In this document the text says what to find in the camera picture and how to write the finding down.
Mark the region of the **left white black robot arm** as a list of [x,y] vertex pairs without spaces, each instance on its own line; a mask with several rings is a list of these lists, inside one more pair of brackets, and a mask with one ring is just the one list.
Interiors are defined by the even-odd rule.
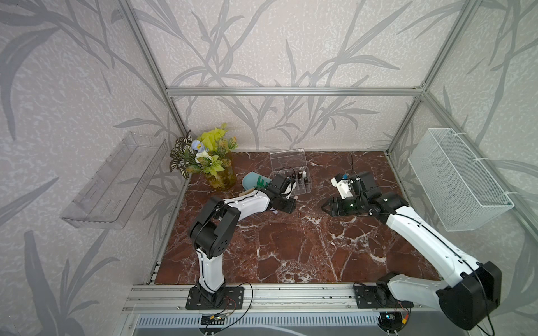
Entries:
[[193,222],[189,237],[198,256],[200,277],[196,288],[210,302],[220,302],[225,295],[223,254],[231,243],[235,229],[247,217],[270,210],[291,214],[296,200],[291,197],[295,176],[276,174],[265,187],[247,194],[222,199],[211,197]]

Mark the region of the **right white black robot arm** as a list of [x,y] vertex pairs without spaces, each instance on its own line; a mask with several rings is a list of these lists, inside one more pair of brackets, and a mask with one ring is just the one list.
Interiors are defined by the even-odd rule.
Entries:
[[429,281],[389,273],[376,282],[380,304],[412,302],[437,309],[457,327],[472,330],[500,306],[502,272],[481,263],[448,241],[423,220],[402,196],[383,193],[370,172],[338,174],[331,180],[338,196],[322,210],[332,217],[366,215],[397,232],[436,269],[440,280]]

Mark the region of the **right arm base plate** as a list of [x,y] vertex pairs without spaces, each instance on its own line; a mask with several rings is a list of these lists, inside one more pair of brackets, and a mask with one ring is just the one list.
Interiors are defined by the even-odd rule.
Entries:
[[413,308],[414,304],[409,301],[397,300],[389,291],[388,283],[397,273],[389,273],[376,281],[374,285],[366,285],[355,282],[353,291],[357,307],[359,309],[391,309]]

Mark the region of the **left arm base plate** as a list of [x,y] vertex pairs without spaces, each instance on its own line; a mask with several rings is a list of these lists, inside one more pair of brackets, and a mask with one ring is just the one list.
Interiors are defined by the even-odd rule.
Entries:
[[242,309],[244,297],[245,288],[243,286],[225,286],[218,289],[215,293],[209,293],[202,287],[194,286],[189,290],[186,309]]

